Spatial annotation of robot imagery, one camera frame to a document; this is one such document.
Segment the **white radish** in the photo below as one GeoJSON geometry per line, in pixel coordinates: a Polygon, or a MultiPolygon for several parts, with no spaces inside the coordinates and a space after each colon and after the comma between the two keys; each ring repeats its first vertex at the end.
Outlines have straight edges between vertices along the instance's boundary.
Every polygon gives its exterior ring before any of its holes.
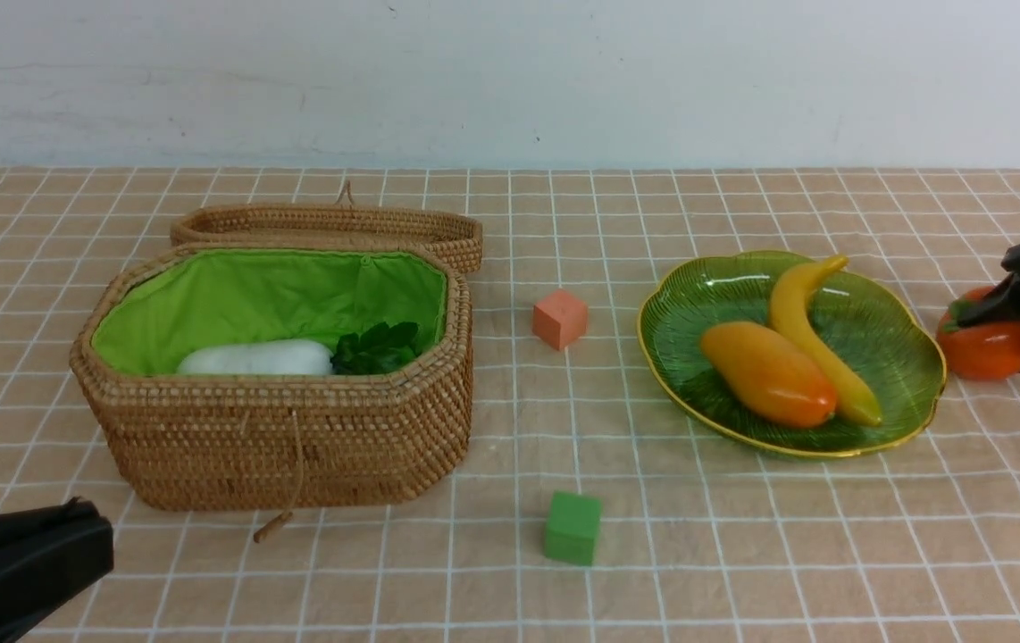
{"type": "Polygon", "coordinates": [[[209,346],[181,360],[176,372],[183,376],[329,376],[332,351],[310,340],[209,346]]]}

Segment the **wooden block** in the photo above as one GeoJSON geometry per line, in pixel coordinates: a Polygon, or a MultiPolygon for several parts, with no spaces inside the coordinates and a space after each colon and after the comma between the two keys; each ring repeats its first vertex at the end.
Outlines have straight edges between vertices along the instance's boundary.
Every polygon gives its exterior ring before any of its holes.
{"type": "Polygon", "coordinates": [[[534,304],[533,328],[552,349],[564,350],[589,329],[589,305],[567,290],[554,290],[534,304]]]}

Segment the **yellow banana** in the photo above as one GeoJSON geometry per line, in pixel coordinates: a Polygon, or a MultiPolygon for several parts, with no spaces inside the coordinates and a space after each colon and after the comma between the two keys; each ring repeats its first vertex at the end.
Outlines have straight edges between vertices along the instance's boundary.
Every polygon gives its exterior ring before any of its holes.
{"type": "Polygon", "coordinates": [[[848,257],[836,255],[789,267],[772,286],[768,325],[808,354],[836,387],[839,396],[836,414],[842,419],[863,427],[878,427],[882,424],[882,409],[871,388],[839,359],[839,355],[832,353],[808,322],[812,297],[823,288],[828,277],[845,265],[848,265],[848,257]]]}

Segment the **plastic fruit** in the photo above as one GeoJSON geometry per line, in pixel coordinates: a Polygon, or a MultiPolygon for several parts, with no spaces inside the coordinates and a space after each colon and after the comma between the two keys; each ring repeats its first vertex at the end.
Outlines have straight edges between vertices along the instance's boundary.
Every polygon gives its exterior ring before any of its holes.
{"type": "Polygon", "coordinates": [[[1004,380],[1020,374],[1020,318],[988,322],[963,329],[955,322],[967,306],[982,300],[993,286],[957,298],[938,320],[935,342],[952,374],[965,380],[1004,380]]]}
{"type": "Polygon", "coordinates": [[[811,429],[835,415],[836,390],[799,347],[767,326],[726,322],[701,335],[701,352],[748,410],[811,429]]]}
{"type": "Polygon", "coordinates": [[[799,347],[827,376],[839,396],[836,412],[842,419],[863,427],[882,424],[879,399],[866,382],[856,375],[825,345],[808,322],[812,297],[828,280],[848,265],[848,257],[836,255],[825,260],[794,265],[780,275],[772,286],[768,301],[768,325],[799,347]]]}

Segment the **green glass plate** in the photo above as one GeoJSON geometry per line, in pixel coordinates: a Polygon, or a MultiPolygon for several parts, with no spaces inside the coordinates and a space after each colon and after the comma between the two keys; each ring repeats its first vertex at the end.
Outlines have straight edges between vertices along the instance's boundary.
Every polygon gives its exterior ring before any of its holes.
{"type": "Polygon", "coordinates": [[[848,271],[828,278],[808,318],[856,370],[882,407],[881,427],[831,419],[812,431],[768,423],[744,407],[701,353],[699,340],[723,322],[767,323],[768,297],[784,269],[811,261],[758,251],[678,265],[642,305],[636,337],[657,382],[688,414],[720,435],[776,455],[848,457],[898,447],[930,424],[947,384],[942,351],[899,297],[848,271]]]}

